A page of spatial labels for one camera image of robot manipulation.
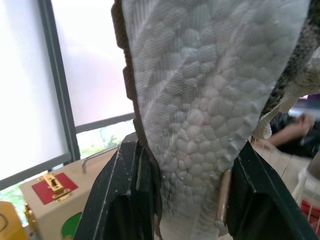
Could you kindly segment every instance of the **sneaker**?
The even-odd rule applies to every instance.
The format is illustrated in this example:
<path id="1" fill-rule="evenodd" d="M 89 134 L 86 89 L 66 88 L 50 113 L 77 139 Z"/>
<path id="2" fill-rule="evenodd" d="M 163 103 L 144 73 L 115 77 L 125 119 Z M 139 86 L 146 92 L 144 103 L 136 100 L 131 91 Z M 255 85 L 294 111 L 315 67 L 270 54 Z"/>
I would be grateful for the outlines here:
<path id="1" fill-rule="evenodd" d="M 303 0 L 115 0 L 162 239 L 218 239 L 221 176 L 256 128 L 308 8 Z"/>

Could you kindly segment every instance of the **gold hinge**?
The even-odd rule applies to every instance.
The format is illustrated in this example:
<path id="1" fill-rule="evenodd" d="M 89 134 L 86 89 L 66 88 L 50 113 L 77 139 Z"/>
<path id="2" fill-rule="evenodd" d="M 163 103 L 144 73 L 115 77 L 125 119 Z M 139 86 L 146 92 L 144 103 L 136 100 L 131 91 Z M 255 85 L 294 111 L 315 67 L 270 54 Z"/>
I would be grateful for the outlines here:
<path id="1" fill-rule="evenodd" d="M 38 181 L 45 180 L 52 191 L 55 193 L 52 198 L 60 203 L 62 200 L 67 199 L 71 196 L 71 190 L 69 188 L 64 188 L 64 186 L 55 177 L 54 173 L 48 172 L 37 179 Z"/>
<path id="2" fill-rule="evenodd" d="M 24 204 L 23 213 L 28 221 L 30 232 L 32 234 L 36 234 L 38 229 L 37 221 L 30 206 L 27 203 Z"/>

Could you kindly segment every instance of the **metal rod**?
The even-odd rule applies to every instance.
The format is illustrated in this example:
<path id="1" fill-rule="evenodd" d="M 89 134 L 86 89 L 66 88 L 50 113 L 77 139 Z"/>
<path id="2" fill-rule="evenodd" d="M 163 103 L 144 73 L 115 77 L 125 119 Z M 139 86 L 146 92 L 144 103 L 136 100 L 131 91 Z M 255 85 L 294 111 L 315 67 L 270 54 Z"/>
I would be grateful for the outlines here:
<path id="1" fill-rule="evenodd" d="M 232 171 L 226 170 L 223 173 L 221 187 L 218 198 L 218 208 L 216 213 L 216 220 L 222 222 L 224 225 L 226 224 L 227 219 L 227 210 L 228 210 L 228 202 L 230 196 L 230 186 L 231 186 L 231 176 Z"/>
<path id="2" fill-rule="evenodd" d="M 82 165 L 81 165 L 81 166 L 82 166 L 82 173 L 84 173 L 84 174 L 87 173 L 86 164 L 87 164 L 87 162 L 88 162 L 90 159 L 93 159 L 93 158 L 95 158 L 95 157 L 98 157 L 98 156 L 100 156 L 100 155 L 102 155 L 102 154 L 104 154 L 104 153 L 106 153 L 106 152 L 108 152 L 108 151 L 110 151 L 110 150 L 112 150 L 112 149 L 116 149 L 116 148 L 118 148 L 118 147 L 119 147 L 119 145 L 116 145 L 116 146 L 113 146 L 113 147 L 111 147 L 111 148 L 108 148 L 108 149 L 99 151 L 99 152 L 97 152 L 97 153 L 95 153 L 95 154 L 93 154 L 93 155 L 91 155 L 91 156 L 88 156 L 88 157 L 84 158 L 84 159 L 82 160 Z"/>

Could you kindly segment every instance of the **person's hand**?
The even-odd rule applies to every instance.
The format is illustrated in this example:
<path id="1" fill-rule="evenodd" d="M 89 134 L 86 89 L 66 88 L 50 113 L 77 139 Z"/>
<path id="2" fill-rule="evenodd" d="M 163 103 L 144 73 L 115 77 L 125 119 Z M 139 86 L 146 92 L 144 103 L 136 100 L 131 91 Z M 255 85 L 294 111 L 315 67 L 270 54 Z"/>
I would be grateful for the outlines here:
<path id="1" fill-rule="evenodd" d="M 310 114 L 302 114 L 294 123 L 285 127 L 285 132 L 290 140 L 304 137 L 314 126 L 315 118 Z"/>
<path id="2" fill-rule="evenodd" d="M 295 119 L 295 122 L 309 126 L 311 129 L 315 125 L 315 117 L 312 114 L 303 113 Z"/>

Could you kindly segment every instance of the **textured rubber sole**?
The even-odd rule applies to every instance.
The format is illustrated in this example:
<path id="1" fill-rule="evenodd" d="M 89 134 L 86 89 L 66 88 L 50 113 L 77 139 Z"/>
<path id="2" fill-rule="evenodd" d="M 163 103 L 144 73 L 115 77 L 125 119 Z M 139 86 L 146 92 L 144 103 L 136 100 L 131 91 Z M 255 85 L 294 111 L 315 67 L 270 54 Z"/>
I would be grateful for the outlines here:
<path id="1" fill-rule="evenodd" d="M 119 48 L 123 49 L 126 67 L 123 69 L 123 78 L 126 90 L 126 96 L 133 102 L 133 109 L 135 113 L 135 119 L 133 120 L 136 135 L 138 137 L 139 144 L 144 147 L 150 156 L 150 162 L 152 166 L 153 183 L 155 185 L 154 193 L 154 213 L 157 215 L 155 232 L 159 236 L 160 229 L 159 223 L 162 217 L 162 202 L 160 195 L 161 175 L 159 164 L 153 156 L 146 138 L 142 119 L 139 111 L 138 96 L 135 85 L 134 69 L 131 58 L 131 52 L 129 47 L 129 40 L 126 32 L 126 24 L 124 15 L 122 12 L 122 1 L 115 0 L 111 9 L 113 27 L 116 37 L 116 43 Z"/>

